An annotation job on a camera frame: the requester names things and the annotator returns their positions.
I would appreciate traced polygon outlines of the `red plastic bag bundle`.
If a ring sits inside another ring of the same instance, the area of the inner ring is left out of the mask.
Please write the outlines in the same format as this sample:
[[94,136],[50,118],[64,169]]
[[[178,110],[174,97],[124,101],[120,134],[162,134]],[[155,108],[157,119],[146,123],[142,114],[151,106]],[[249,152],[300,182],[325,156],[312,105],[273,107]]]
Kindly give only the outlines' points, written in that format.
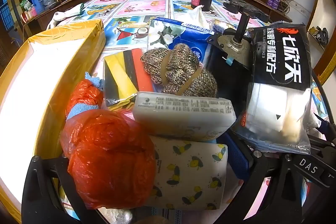
[[155,149],[147,129],[102,108],[66,120],[60,144],[67,171],[87,209],[143,206],[155,179]]

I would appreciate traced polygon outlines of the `brown knitted cloth bundle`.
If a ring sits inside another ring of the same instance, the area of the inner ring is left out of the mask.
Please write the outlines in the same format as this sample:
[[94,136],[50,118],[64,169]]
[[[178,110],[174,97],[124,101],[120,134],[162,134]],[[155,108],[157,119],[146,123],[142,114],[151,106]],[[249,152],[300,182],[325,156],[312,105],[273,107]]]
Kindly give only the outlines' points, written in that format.
[[161,88],[161,93],[189,97],[217,96],[216,79],[204,69],[186,44],[179,43],[172,50],[149,50],[141,56],[141,61],[152,82]]

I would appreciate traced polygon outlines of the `blue facial tissue pack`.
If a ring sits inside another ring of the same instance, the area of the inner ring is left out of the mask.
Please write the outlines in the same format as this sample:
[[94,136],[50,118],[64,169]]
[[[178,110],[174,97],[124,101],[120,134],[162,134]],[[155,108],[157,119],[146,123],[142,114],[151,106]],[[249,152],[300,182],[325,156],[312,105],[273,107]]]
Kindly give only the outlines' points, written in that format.
[[198,27],[173,19],[157,17],[151,20],[147,36],[147,49],[166,48],[172,50],[177,44],[186,44],[205,63],[210,53],[207,40],[215,33],[212,30]]

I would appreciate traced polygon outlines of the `yellow black red sponge pack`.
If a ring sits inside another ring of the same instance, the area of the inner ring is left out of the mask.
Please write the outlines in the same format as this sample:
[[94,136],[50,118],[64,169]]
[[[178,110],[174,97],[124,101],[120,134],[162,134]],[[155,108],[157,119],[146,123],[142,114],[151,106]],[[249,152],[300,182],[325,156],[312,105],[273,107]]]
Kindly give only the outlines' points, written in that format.
[[153,83],[141,61],[142,49],[104,57],[104,98],[109,110],[131,109],[138,92],[153,92]]

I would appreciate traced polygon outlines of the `black round motor device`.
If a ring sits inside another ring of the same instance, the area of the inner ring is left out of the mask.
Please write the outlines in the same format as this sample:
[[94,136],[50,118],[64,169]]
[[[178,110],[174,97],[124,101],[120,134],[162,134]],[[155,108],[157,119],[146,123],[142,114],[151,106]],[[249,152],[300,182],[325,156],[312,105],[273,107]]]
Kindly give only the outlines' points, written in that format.
[[210,47],[206,69],[214,76],[217,96],[231,101],[238,117],[246,107],[252,74],[251,38],[245,36],[249,16],[242,14],[236,30],[214,24],[207,39]]

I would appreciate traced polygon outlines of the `black gadget on table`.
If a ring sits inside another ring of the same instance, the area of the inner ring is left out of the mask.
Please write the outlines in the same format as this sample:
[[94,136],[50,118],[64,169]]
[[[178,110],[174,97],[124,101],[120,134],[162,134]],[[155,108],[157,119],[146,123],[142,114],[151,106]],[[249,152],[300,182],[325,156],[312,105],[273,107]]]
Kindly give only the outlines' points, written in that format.
[[250,18],[259,19],[264,23],[269,21],[269,15],[258,9],[257,7],[243,0],[223,0],[223,6],[233,14],[246,14]]

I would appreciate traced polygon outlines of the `blue knitted sock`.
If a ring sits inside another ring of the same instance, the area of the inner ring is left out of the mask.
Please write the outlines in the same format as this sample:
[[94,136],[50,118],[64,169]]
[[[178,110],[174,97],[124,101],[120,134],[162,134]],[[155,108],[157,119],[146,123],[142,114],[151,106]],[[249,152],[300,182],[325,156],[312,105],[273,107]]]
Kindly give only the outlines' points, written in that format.
[[99,109],[102,105],[104,80],[93,77],[85,72],[85,77],[81,80],[70,95],[66,107],[66,120],[88,111]]

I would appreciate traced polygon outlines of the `white tissue pack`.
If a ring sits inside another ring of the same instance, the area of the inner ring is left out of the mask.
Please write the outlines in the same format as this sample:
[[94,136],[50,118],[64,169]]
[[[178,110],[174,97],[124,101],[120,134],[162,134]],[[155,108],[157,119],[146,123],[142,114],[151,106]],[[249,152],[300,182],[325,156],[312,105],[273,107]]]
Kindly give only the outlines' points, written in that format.
[[212,141],[236,121],[230,100],[138,92],[133,107],[136,122],[159,136]]

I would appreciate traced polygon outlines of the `yellow cardboard box tray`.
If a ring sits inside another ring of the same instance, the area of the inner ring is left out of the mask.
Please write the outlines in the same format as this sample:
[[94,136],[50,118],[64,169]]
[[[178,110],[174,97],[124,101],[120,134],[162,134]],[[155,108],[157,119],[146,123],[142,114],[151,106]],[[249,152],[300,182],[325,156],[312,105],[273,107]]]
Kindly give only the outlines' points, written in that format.
[[101,20],[58,26],[28,38],[1,74],[1,203],[17,221],[30,160],[60,155],[68,100],[105,42]]

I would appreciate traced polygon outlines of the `black wipes package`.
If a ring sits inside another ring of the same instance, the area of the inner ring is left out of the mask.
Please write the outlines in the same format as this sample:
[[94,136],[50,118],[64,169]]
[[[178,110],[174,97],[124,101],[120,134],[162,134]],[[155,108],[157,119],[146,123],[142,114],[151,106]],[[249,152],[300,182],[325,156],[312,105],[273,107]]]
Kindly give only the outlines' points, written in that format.
[[304,24],[251,28],[247,104],[232,130],[262,152],[310,154],[311,57]]

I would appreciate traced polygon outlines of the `lemon print tissue pack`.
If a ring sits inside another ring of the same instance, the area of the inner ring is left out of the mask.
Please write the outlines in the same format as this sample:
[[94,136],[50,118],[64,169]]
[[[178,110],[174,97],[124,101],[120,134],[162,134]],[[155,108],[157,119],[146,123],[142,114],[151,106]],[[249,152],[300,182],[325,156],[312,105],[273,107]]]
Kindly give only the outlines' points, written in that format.
[[225,144],[151,137],[156,175],[147,206],[180,210],[217,210],[227,174]]

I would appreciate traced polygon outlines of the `white rubber glove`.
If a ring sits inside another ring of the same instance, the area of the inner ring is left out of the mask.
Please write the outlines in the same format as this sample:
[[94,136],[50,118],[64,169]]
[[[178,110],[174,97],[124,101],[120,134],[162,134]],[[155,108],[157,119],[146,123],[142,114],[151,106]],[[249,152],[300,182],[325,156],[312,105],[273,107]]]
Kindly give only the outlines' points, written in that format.
[[81,15],[83,11],[84,11],[84,3],[80,3],[65,12],[57,11],[54,13],[46,29],[49,30],[55,28],[61,21],[67,18],[71,18],[73,16]]

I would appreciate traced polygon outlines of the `colourful printed tablecloth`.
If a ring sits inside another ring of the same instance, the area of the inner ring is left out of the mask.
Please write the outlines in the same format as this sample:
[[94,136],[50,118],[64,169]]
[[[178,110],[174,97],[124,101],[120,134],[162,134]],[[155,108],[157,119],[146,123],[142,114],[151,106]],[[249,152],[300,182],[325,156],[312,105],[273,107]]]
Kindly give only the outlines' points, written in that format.
[[[130,46],[140,46],[147,39],[150,21],[157,16],[189,22],[188,19],[193,8],[191,0],[89,0],[84,3],[84,11],[81,15],[67,18],[59,25],[75,23],[84,20],[102,19],[106,34],[106,47],[103,55],[119,53],[122,50],[130,49]],[[204,11],[206,21],[210,24],[218,24],[225,29],[238,27],[241,13],[233,14],[223,6],[223,0],[212,0],[210,11]],[[325,217],[323,206],[329,197],[316,184],[301,176],[301,201],[302,201],[302,223],[313,223],[312,219]],[[170,223],[215,223],[218,217],[228,207],[243,184],[232,168],[228,167],[228,184],[225,186],[224,203],[221,209],[206,211],[183,211],[180,209],[161,209],[159,207],[141,207],[126,210],[100,209],[102,215],[110,223],[135,223],[144,220],[146,216],[161,216]]]

